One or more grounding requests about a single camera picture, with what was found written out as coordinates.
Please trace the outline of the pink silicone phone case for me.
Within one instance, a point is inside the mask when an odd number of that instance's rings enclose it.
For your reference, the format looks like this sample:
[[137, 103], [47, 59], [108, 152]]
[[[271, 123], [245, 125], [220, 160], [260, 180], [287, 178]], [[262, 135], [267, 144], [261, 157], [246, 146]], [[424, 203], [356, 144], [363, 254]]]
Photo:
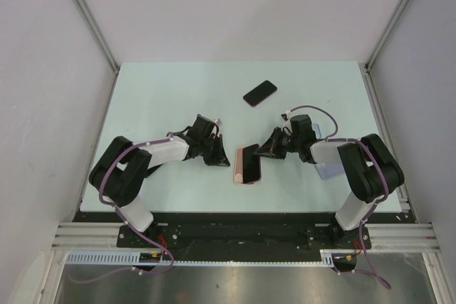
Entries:
[[238, 147], [236, 150], [235, 164], [234, 164], [234, 183], [236, 185], [250, 186], [253, 184], [244, 184], [242, 181], [242, 150], [244, 147]]

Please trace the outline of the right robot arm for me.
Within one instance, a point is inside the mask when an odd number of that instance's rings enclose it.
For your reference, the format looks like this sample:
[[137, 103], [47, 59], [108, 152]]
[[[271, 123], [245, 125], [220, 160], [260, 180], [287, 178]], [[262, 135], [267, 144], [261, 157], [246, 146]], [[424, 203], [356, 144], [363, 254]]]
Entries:
[[328, 230], [329, 241], [337, 248], [347, 247], [354, 240], [353, 230], [367, 222], [376, 207], [405, 181], [401, 167], [379, 135], [318, 138], [308, 115], [288, 116], [254, 153], [271, 159], [297, 153], [304, 163], [342, 166], [351, 193], [335, 213], [336, 225]]

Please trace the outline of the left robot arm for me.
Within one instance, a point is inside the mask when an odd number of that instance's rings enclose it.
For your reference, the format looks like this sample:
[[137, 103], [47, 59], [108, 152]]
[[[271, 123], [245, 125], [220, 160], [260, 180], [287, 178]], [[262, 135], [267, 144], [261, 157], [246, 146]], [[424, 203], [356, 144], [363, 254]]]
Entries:
[[157, 240], [154, 217], [140, 198], [144, 180], [168, 162], [197, 157], [207, 166], [229, 167], [221, 125], [219, 119], [198, 115], [191, 126], [169, 132], [161, 140], [134, 143], [118, 136], [93, 167], [88, 181], [98, 190], [100, 202], [114, 208], [141, 246], [151, 246]]

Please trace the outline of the clear blue phone case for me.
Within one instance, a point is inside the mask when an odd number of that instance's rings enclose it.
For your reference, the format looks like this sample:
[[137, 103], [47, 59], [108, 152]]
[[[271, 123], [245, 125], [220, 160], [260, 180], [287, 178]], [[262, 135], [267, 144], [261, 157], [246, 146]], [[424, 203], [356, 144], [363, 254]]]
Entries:
[[311, 125], [311, 127], [312, 127], [312, 130], [315, 132], [316, 139], [320, 140], [322, 138], [320, 126], [317, 123], [313, 123]]

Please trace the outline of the lilac phone case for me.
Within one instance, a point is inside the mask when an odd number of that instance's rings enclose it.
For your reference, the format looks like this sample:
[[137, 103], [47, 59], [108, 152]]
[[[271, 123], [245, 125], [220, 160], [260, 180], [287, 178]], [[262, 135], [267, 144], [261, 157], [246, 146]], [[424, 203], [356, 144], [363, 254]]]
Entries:
[[342, 164], [322, 163], [316, 164], [315, 168], [322, 180], [331, 179], [345, 173]]

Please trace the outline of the black smartphone pink edge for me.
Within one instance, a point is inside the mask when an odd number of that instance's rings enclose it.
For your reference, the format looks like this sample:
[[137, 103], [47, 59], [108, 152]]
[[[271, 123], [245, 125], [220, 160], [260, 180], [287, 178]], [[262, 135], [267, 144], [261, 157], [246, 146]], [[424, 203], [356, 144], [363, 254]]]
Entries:
[[246, 102], [252, 108], [255, 108], [258, 104], [265, 101], [268, 97], [273, 95], [278, 88], [270, 82], [269, 80], [265, 80], [264, 82], [260, 83], [257, 87], [250, 90], [243, 96], [244, 102]]

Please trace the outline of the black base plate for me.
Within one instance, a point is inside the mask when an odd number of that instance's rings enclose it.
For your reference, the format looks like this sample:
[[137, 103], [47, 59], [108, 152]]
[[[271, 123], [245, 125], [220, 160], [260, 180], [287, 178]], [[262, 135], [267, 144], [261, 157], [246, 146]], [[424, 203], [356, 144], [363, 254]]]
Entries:
[[373, 214], [362, 229], [344, 231], [333, 213], [322, 214], [178, 214], [161, 213], [143, 233], [126, 223], [117, 230], [121, 248], [147, 248], [153, 242], [177, 250], [192, 243], [272, 245], [291, 243], [300, 248], [352, 249], [371, 246], [375, 227], [404, 227], [415, 224], [411, 213]]

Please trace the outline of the aluminium front rail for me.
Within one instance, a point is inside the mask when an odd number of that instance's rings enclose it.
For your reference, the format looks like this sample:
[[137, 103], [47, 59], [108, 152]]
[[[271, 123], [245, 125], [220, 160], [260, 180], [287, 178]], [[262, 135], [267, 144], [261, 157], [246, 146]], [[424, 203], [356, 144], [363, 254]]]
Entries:
[[[52, 247], [55, 249], [115, 250], [120, 223], [61, 223]], [[367, 224], [373, 251], [438, 252], [431, 224]]]

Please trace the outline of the right aluminium frame post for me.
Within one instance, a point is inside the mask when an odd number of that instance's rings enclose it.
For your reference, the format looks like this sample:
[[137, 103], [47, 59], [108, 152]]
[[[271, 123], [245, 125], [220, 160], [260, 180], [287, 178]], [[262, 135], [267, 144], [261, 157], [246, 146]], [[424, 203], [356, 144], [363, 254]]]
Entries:
[[364, 68], [367, 73], [370, 73], [380, 54], [384, 50], [388, 40], [392, 36], [396, 26], [399, 24], [406, 9], [411, 4], [412, 0], [399, 0], [395, 6], [392, 15], [390, 16], [385, 28], [380, 35], [377, 43], [375, 44], [372, 52], [370, 53], [367, 61], [364, 63]]

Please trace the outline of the aluminium frame post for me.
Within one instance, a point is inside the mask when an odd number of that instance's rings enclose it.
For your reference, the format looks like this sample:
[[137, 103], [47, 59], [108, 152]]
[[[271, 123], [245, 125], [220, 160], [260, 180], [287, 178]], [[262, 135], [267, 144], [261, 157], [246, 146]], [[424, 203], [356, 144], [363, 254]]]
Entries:
[[385, 28], [380, 35], [377, 43], [375, 44], [372, 52], [370, 53], [367, 61], [364, 63], [364, 68], [367, 73], [370, 73], [380, 54], [384, 50], [388, 40], [392, 36], [396, 26], [399, 24], [406, 9], [411, 4], [412, 0], [399, 0], [395, 6], [392, 15], [390, 16]]
[[73, 0], [78, 12], [84, 20], [91, 36], [93, 37], [96, 45], [99, 47], [104, 59], [110, 66], [110, 69], [115, 75], [118, 74], [120, 66], [116, 61], [113, 52], [111, 51], [108, 42], [103, 35], [98, 22], [96, 21], [93, 12], [91, 11], [88, 2], [86, 0]]

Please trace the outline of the left aluminium frame post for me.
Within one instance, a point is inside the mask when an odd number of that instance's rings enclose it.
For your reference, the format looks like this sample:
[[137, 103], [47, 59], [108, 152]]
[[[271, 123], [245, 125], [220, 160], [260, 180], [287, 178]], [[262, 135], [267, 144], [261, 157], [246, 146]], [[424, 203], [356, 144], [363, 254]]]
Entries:
[[113, 52], [111, 51], [108, 42], [103, 35], [98, 22], [96, 21], [93, 12], [91, 11], [88, 2], [86, 0], [73, 0], [78, 12], [84, 20], [91, 36], [93, 37], [96, 45], [99, 47], [104, 59], [110, 66], [110, 69], [115, 75], [118, 74], [120, 66], [116, 61]]

